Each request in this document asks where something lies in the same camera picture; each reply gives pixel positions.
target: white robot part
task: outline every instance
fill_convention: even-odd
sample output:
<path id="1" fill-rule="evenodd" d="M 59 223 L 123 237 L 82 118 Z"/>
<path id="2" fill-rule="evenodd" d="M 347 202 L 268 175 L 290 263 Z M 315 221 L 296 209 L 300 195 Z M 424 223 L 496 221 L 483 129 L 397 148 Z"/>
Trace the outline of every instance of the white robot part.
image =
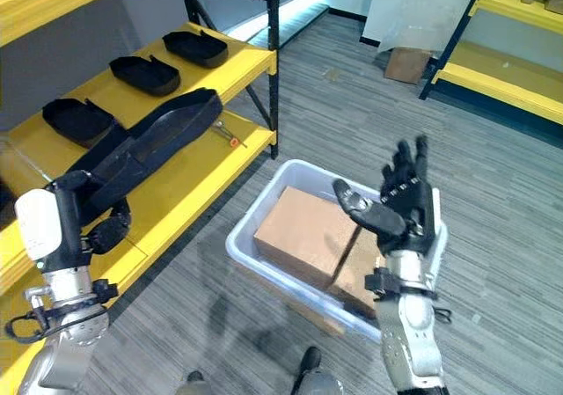
<path id="1" fill-rule="evenodd" d="M 61 245 L 61 218 L 53 193 L 31 190 L 18 198 L 15 208 L 21 237 L 31 260 L 42 259 Z"/>

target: black shelf post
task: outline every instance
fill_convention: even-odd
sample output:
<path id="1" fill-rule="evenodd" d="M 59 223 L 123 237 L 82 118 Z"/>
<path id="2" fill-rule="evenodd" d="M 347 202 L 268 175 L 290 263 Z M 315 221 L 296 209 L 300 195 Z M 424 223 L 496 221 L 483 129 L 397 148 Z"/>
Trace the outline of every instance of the black shelf post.
<path id="1" fill-rule="evenodd" d="M 278 141 L 279 141 L 279 129 L 278 129 L 278 115 L 280 106 L 280 0 L 262 0 L 266 1 L 267 5 L 267 48 L 269 50 L 276 51 L 276 65 L 275 73 L 272 75 L 268 74 L 268 87 L 269 87 L 269 112 L 260 102 L 256 91 L 248 85 L 246 86 L 246 91 L 250 95 L 252 102 L 259 110 L 260 115 L 264 118 L 264 121 L 269 126 L 272 131 L 276 134 L 276 143 L 270 145 L 270 156 L 275 159 L 278 156 Z M 216 30 L 216 26 L 211 20 L 211 17 L 203 8 L 199 0 L 184 0 L 186 5 L 187 16 L 191 22 L 200 24 L 200 17 L 206 23 L 206 25 L 212 29 Z"/>
<path id="2" fill-rule="evenodd" d="M 434 66 L 434 70 L 432 71 L 431 76 L 428 78 L 428 81 L 424 85 L 424 88 L 420 93 L 419 99 L 422 100 L 426 99 L 426 97 L 432 90 L 432 86 L 433 86 L 432 81 L 434 80 L 436 73 L 438 72 L 439 69 L 442 69 L 446 65 L 446 62 L 448 62 L 451 56 L 451 53 L 454 51 L 457 43 L 461 39 L 461 36 L 464 33 L 465 28 L 469 24 L 469 21 L 471 19 L 471 17 L 469 16 L 469 11 L 475 4 L 475 1 L 476 0 L 470 0 L 469 3 L 467 4 L 467 8 L 465 8 L 464 15 L 459 20 L 459 23 L 457 23 L 456 30 L 454 30 L 454 33 L 450 37 L 450 41 L 448 42 L 446 48 L 442 52 L 442 56 L 440 56 L 440 59 Z"/>

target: cable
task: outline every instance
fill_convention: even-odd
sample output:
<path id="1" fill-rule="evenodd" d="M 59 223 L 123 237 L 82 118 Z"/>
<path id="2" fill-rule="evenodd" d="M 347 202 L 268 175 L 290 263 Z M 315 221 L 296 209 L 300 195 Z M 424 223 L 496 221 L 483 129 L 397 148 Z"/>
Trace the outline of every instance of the cable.
<path id="1" fill-rule="evenodd" d="M 55 328 L 52 329 L 47 329 L 45 331 L 35 331 L 33 336 L 18 336 L 13 329 L 13 324 L 19 320 L 37 320 L 37 318 L 35 317 L 35 313 L 33 311 L 29 311 L 27 312 L 27 314 L 23 315 L 23 316 L 17 316 L 16 318 L 12 318 L 8 321 L 8 323 L 6 323 L 6 326 L 4 327 L 4 330 L 6 331 L 6 334 L 8 335 L 9 338 L 15 340 L 16 342 L 20 343 L 20 344 L 33 344 L 37 341 L 43 340 L 55 333 L 58 333 L 60 331 L 63 331 L 64 329 L 67 329 L 68 327 L 74 326 L 74 325 L 78 325 L 80 323 L 85 322 L 86 320 L 90 320 L 91 318 L 96 318 L 97 316 L 101 316 L 102 314 L 104 314 L 107 311 L 107 308 L 104 307 L 103 305 L 100 305 L 100 307 L 102 308 L 102 310 L 97 311 L 93 314 L 91 314 L 90 316 L 86 316 L 85 318 L 80 318 L 79 320 L 74 320 L 72 322 L 66 323 L 64 325 L 60 325 L 57 326 Z"/>

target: black tray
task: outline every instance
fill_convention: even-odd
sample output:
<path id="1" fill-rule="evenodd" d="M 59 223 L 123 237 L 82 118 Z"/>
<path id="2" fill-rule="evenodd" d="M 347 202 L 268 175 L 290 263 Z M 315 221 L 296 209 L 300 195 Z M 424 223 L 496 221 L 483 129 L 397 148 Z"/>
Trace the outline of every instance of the black tray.
<path id="1" fill-rule="evenodd" d="M 90 100 L 57 99 L 43 107 L 43 119 L 53 129 L 76 144 L 89 149 L 121 124 Z"/>
<path id="2" fill-rule="evenodd" d="M 172 32 L 162 39 L 167 50 L 205 68 L 216 68 L 229 58 L 227 44 L 203 31 L 200 34 Z"/>
<path id="3" fill-rule="evenodd" d="M 150 61 L 139 56 L 123 56 L 109 63 L 113 75 L 152 96 L 165 96 L 179 86 L 179 72 L 153 55 Z"/>

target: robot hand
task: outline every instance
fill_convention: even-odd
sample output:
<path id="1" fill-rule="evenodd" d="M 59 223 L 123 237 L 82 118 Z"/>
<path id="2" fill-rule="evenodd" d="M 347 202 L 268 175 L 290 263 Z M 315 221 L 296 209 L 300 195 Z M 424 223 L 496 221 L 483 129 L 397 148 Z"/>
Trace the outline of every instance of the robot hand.
<path id="1" fill-rule="evenodd" d="M 440 225 L 439 193 L 426 180 L 428 142 L 416 140 L 413 160 L 402 141 L 392 169 L 383 168 L 381 203 L 361 197 L 342 179 L 333 183 L 341 207 L 360 226 L 377 234 L 387 267 L 366 276 L 366 289 L 378 296 L 377 320 L 389 376 L 399 394 L 447 394 L 442 358 L 434 339 L 433 243 Z"/>
<path id="2" fill-rule="evenodd" d="M 389 165 L 383 168 L 381 203 L 352 192 L 342 179 L 333 183 L 342 208 L 363 228 L 377 234 L 383 254 L 413 250 L 427 255 L 437 233 L 439 207 L 435 208 L 433 190 L 426 181 L 428 142 L 424 135 L 416 139 L 416 148 L 413 161 L 408 143 L 398 144 L 393 156 L 395 169 Z"/>
<path id="3" fill-rule="evenodd" d="M 16 201 L 27 254 L 45 281 L 24 293 L 32 310 L 5 325 L 6 334 L 19 343 L 46 340 L 27 370 L 20 394 L 73 393 L 109 325 L 103 304 L 117 296 L 117 286 L 107 280 L 92 282 L 88 268 L 93 253 L 103 254 L 125 238 L 130 213 L 121 199 L 109 218 L 81 237 L 78 194 L 97 184 L 88 172 L 69 172 Z M 45 296 L 51 300 L 50 309 L 44 306 Z M 17 333 L 15 325 L 23 320 L 37 322 L 39 330 L 25 336 Z"/>

